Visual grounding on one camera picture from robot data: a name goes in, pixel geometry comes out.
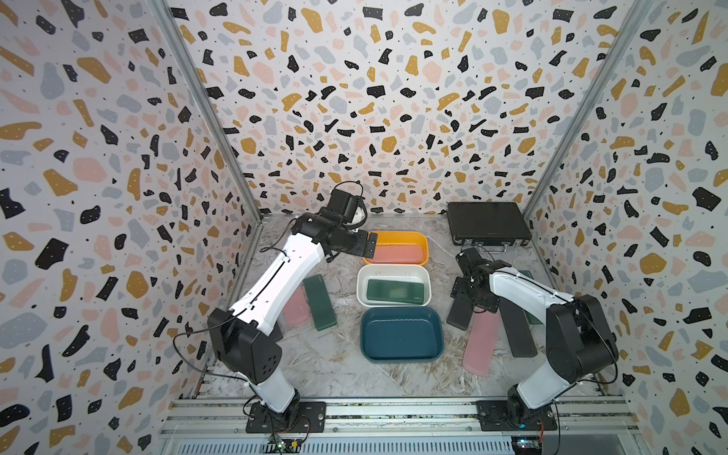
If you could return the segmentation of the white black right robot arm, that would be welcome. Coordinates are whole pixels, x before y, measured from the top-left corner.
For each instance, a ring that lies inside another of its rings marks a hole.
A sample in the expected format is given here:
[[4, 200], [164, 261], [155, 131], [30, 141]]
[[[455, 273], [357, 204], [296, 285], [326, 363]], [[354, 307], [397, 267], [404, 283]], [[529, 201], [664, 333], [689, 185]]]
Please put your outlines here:
[[512, 428], [547, 422], [555, 400], [587, 375], [614, 366], [618, 349], [599, 300], [575, 297], [527, 277], [501, 260], [488, 261], [477, 248], [456, 255], [462, 275], [455, 279], [447, 324], [468, 329], [478, 310], [496, 313], [513, 303], [545, 327], [546, 360], [513, 386], [499, 420]]

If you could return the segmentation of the black briefcase with metal latches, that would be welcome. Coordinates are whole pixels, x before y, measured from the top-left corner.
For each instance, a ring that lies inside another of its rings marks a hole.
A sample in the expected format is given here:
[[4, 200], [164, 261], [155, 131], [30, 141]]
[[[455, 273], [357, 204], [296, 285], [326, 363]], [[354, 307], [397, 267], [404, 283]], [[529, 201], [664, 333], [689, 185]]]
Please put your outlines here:
[[450, 202], [447, 221], [456, 246], [527, 246], [532, 240], [515, 202]]

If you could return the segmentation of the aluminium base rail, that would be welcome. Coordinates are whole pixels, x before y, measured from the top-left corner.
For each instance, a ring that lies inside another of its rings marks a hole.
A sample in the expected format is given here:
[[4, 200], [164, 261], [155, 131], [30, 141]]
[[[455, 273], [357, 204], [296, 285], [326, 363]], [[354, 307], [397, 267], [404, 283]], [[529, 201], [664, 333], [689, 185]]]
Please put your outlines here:
[[495, 421], [491, 397], [319, 398], [292, 432], [253, 432], [242, 399], [174, 402], [157, 454], [647, 454], [626, 402], [557, 401], [543, 423]]

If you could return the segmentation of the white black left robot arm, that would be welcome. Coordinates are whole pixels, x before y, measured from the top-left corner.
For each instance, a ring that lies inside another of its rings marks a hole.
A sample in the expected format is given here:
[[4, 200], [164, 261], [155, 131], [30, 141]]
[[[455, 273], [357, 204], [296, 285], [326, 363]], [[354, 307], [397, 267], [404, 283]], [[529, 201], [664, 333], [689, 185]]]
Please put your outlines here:
[[367, 213], [305, 213], [290, 228], [278, 255], [231, 309], [208, 318], [212, 352], [237, 379], [246, 381], [271, 413], [295, 415], [300, 395], [279, 371], [282, 348], [271, 333], [303, 279], [323, 260], [343, 253], [373, 258], [377, 236], [364, 231]]

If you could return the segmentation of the teal storage box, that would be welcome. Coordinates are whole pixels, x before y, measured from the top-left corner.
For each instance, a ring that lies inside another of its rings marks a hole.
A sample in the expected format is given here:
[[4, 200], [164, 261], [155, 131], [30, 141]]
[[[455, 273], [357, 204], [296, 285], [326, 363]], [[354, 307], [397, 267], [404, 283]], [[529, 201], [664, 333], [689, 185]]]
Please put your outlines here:
[[360, 350], [373, 363], [427, 363], [445, 349], [442, 322], [430, 307], [380, 307], [364, 313]]

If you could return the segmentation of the white storage box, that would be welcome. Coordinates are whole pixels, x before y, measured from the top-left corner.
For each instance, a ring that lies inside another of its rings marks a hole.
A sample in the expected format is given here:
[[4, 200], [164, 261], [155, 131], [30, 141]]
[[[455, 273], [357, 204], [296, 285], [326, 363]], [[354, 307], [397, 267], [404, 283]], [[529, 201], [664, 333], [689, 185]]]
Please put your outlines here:
[[[426, 301], [421, 305], [377, 303], [366, 298], [366, 288], [369, 280], [392, 280], [400, 282], [422, 282], [425, 286]], [[365, 307], [424, 307], [430, 303], [432, 297], [430, 273], [421, 265], [365, 265], [358, 272], [358, 287], [356, 297]]]

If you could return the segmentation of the dark grey pencil case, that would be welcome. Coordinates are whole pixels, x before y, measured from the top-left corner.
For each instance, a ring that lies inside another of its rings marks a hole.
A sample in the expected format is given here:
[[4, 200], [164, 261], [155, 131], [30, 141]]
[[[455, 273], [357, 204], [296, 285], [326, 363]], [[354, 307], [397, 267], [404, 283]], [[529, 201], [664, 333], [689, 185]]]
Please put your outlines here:
[[514, 358], [534, 358], [538, 349], [534, 343], [526, 312], [507, 299], [500, 298], [499, 311]]
[[459, 330], [468, 329], [473, 315], [473, 303], [468, 297], [458, 296], [453, 299], [447, 314], [447, 324]]

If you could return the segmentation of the pink pencil case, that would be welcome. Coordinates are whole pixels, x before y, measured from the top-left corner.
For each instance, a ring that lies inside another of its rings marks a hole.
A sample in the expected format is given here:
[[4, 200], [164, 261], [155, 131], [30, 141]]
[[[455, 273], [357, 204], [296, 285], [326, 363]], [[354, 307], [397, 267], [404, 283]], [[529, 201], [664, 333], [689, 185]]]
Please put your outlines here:
[[303, 286], [299, 286], [286, 303], [282, 317], [290, 328], [305, 325], [311, 319], [311, 311]]
[[463, 367], [468, 373], [477, 377], [489, 374], [499, 339], [500, 321], [498, 314], [490, 312], [474, 315], [463, 357]]
[[422, 265], [428, 254], [419, 245], [382, 245], [375, 248], [371, 264]]

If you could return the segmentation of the yellow storage box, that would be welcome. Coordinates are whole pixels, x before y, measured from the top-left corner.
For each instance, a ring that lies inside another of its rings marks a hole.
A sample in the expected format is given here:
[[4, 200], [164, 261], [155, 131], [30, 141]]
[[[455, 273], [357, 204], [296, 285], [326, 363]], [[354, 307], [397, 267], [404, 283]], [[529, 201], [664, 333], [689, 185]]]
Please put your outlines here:
[[[377, 246], [382, 245], [419, 245], [422, 246], [423, 250], [428, 254], [428, 240], [427, 237], [417, 231], [377, 231], [378, 240]], [[371, 264], [370, 259], [365, 259], [364, 262], [367, 265], [386, 265], [386, 264]]]

